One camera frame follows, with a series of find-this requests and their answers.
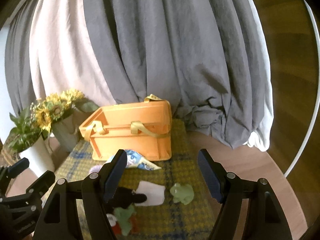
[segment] yellow checkered fabric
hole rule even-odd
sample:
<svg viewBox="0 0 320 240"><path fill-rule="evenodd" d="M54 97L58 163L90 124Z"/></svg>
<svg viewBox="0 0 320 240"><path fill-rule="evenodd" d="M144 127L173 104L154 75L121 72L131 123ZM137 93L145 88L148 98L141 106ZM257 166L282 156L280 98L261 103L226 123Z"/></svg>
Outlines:
<svg viewBox="0 0 320 240"><path fill-rule="evenodd" d="M205 197L206 185L201 178L199 168L190 156L187 134L182 121L173 120L172 124L172 158L156 162L162 169L145 171L126 169L119 186L136 189L141 180L164 185L165 201L160 206L135 207L139 234L117 236L118 239L132 240L198 240L207 239L214 225L211 207ZM80 141L73 152L56 172L56 180L66 178L68 181L84 179L89 169L103 162L91 158L92 148L88 142ZM189 205L173 203L170 188L176 183L190 184L195 198ZM84 239L91 239L85 220L82 201L78 201L79 220Z"/></svg>

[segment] wooden floor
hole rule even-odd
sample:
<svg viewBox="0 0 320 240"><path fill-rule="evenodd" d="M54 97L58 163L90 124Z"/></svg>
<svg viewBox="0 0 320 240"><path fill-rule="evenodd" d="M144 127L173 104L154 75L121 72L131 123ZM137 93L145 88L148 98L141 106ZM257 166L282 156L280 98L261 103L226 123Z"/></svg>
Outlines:
<svg viewBox="0 0 320 240"><path fill-rule="evenodd" d="M318 59L311 20L303 0L253 0L271 63L274 124L268 153L285 172L307 132L318 86ZM308 225L320 215L320 117L288 181Z"/></svg>

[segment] stuffed toy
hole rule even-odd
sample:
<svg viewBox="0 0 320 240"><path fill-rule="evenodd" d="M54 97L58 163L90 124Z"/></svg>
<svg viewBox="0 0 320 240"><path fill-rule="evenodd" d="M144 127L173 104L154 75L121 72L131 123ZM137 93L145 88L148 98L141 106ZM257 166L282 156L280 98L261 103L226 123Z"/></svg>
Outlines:
<svg viewBox="0 0 320 240"><path fill-rule="evenodd" d="M104 208L107 214L113 214L115 208L127 209L131 204L145 201L147 201L145 194L136 194L133 189L118 187L113 198L104 204Z"/></svg>

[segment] orange plastic basket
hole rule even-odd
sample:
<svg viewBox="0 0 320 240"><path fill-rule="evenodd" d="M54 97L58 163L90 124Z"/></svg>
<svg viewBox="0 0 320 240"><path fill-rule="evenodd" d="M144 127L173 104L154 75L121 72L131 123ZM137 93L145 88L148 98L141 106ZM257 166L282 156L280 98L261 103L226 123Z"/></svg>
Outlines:
<svg viewBox="0 0 320 240"><path fill-rule="evenodd" d="M82 125L82 136L93 147L92 158L106 161L119 149L131 149L149 161L171 158L171 108L153 95L145 102L104 106Z"/></svg>

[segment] draped cloth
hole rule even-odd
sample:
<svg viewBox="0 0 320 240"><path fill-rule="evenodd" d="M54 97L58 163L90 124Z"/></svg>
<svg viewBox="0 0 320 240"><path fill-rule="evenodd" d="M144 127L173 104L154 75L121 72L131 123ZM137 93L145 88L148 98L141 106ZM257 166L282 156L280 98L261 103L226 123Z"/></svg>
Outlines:
<svg viewBox="0 0 320 240"><path fill-rule="evenodd" d="M249 0L83 0L117 103L167 99L188 130L233 148L264 115L264 61Z"/></svg>
<svg viewBox="0 0 320 240"><path fill-rule="evenodd" d="M39 0L29 52L37 98L75 88L99 106L115 104L92 50L83 0Z"/></svg>
<svg viewBox="0 0 320 240"><path fill-rule="evenodd" d="M36 100L29 60L31 22L38 0L25 0L14 12L5 46L5 77L16 115Z"/></svg>

